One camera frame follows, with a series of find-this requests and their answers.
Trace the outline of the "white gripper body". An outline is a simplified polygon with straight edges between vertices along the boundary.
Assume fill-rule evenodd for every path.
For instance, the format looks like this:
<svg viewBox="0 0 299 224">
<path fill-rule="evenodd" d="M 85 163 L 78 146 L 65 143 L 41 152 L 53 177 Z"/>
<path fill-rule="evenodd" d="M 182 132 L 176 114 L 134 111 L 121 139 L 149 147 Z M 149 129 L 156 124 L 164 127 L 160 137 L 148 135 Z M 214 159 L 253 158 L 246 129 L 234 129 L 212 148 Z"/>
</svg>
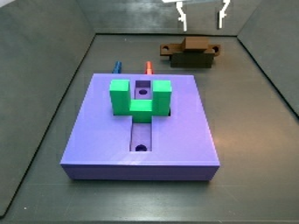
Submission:
<svg viewBox="0 0 299 224">
<path fill-rule="evenodd" d="M 206 2 L 217 2 L 218 0 L 161 0 L 164 4 L 169 4 L 169 3 L 177 3 L 177 2 L 182 2 L 182 3 L 206 3 Z"/>
</svg>

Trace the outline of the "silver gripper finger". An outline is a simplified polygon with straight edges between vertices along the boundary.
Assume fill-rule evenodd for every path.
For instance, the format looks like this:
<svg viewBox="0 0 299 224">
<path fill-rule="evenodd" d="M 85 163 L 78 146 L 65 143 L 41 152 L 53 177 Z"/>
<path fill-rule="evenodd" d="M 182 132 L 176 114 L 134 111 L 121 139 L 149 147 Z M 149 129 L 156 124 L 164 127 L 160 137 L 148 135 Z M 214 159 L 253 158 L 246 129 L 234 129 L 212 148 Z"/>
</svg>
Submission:
<svg viewBox="0 0 299 224">
<path fill-rule="evenodd" d="M 186 32 L 186 16 L 185 16 L 185 13 L 182 12 L 182 1 L 176 2 L 174 7 L 178 12 L 177 20 L 181 22 L 182 31 Z"/>
<path fill-rule="evenodd" d="M 217 28 L 221 29 L 222 28 L 222 20 L 226 16 L 226 8 L 229 7 L 229 2 L 230 0 L 221 0 L 222 3 L 222 7 L 218 11 L 218 23 L 217 23 Z"/>
</svg>

